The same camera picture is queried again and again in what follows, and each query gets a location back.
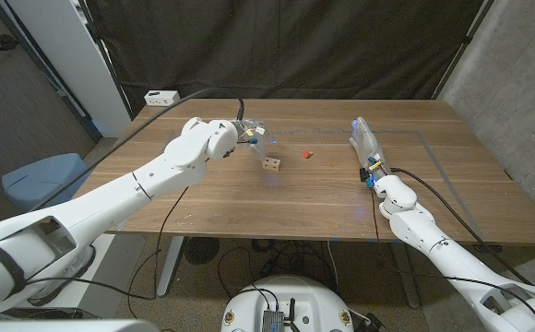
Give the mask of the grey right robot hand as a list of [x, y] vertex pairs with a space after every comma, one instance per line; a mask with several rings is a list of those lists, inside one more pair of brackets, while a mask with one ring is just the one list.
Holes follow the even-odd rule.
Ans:
[[349, 141], [356, 151], [361, 166], [372, 172], [375, 179], [389, 175], [391, 171], [386, 165], [383, 150], [366, 121], [362, 117], [357, 117], [351, 125], [352, 134]]

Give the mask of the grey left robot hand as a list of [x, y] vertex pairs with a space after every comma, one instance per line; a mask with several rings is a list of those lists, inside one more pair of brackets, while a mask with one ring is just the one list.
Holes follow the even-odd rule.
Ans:
[[267, 145], [275, 143], [265, 122], [243, 119], [234, 124], [238, 132], [237, 143], [248, 148], [259, 160], [264, 160], [267, 157]]

